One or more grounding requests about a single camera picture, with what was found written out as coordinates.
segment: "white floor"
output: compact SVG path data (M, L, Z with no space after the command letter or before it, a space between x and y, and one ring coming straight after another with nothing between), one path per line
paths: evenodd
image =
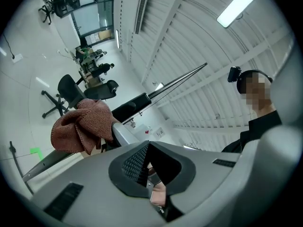
M6 56L0 53L0 166L9 185L28 198L31 194L17 170L9 142L12 141L17 150L23 174L40 161L38 154L30 154L31 148L39 147L44 157L49 154L53 150L51 128L60 115L55 111L42 118L53 104L41 91L55 96L58 82L65 74L70 74L75 81L80 77L54 23L42 23L44 15L38 12L42 5L42 0L25 0L4 31L13 53L22 54L22 60L14 64L8 44L3 36L0 38L0 47L7 53ZM58 50L67 57L57 53ZM37 191L81 159L81 154L76 154L28 183Z

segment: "pink cloth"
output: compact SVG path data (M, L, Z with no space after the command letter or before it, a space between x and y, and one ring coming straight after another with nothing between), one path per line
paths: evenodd
M69 111L53 125L51 143L56 150L91 154L101 138L113 141L112 123L118 122L101 100L83 99L78 109Z

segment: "folded towel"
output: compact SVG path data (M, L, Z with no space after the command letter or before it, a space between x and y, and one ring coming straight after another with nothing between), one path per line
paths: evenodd
M118 122L101 100L83 99L53 125L51 143L56 150L91 154L100 147L101 138L113 141L112 123Z

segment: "white corrugated ceiling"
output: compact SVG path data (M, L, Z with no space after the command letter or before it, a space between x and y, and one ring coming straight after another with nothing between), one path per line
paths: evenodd
M230 67L273 76L292 41L272 0L254 0L243 18L222 27L216 19L231 1L148 0L142 30L131 41L130 62L148 92L155 90L153 82L166 84L208 63L157 103L183 141L204 150L221 151L256 117L227 82ZM121 24L126 22L122 11ZM122 50L126 37L122 32Z

